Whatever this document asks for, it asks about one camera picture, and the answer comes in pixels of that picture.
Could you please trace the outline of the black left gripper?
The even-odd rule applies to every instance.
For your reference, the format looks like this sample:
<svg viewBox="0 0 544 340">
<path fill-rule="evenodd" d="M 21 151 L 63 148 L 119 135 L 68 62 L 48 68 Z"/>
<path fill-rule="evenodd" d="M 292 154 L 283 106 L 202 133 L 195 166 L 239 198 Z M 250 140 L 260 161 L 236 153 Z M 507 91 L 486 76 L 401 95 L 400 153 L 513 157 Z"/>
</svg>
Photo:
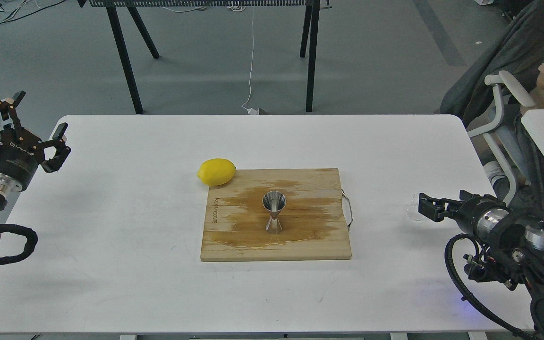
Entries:
<svg viewBox="0 0 544 340">
<path fill-rule="evenodd" d="M 41 141 L 41 138 L 25 133 L 17 116 L 17 106 L 21 103 L 26 92 L 19 91 L 11 98 L 0 100 L 0 116 L 2 122 L 11 120 L 6 125 L 11 133 L 0 132 L 0 174 L 17 182 L 17 190 L 24 191 L 37 171 L 39 165 L 47 173 L 57 172 L 70 155 L 71 148 L 66 145 L 66 122 L 60 123 L 54 131 L 52 140 Z M 54 148 L 54 156 L 45 158 L 44 150 Z"/>
</svg>

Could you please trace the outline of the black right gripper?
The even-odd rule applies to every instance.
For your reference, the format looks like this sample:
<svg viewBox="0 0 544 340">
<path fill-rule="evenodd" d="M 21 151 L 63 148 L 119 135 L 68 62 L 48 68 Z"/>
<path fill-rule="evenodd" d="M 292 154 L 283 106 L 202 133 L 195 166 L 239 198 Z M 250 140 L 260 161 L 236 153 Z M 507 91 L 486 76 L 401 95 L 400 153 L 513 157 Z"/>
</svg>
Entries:
<svg viewBox="0 0 544 340">
<path fill-rule="evenodd" d="M 421 192 L 417 211 L 434 222 L 451 218 L 462 232 L 479 239 L 487 239 L 492 229 L 511 213 L 504 202 L 492 195 L 460 191 L 459 197 L 460 200 L 434 198 Z"/>
</svg>

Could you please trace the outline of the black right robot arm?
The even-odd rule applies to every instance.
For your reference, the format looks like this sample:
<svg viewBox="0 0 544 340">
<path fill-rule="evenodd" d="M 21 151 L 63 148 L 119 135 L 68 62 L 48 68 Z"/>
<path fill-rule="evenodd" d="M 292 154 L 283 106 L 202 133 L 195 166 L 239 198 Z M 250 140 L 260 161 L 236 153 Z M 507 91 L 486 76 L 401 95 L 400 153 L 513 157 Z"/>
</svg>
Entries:
<svg viewBox="0 0 544 340">
<path fill-rule="evenodd" d="M 544 212 L 537 209 L 511 210 L 492 195 L 460 191 L 459 200 L 432 198 L 421 192 L 417 210 L 435 222 L 451 218 L 461 233 L 449 239 L 444 250 L 445 267 L 462 295 L 475 310 L 492 322 L 525 340 L 535 338 L 499 318 L 468 290 L 456 270 L 453 248 L 468 239 L 475 248 L 463 256 L 464 273 L 475 282 L 496 281 L 515 290 L 522 284 L 531 296 L 533 328 L 544 339 Z"/>
</svg>

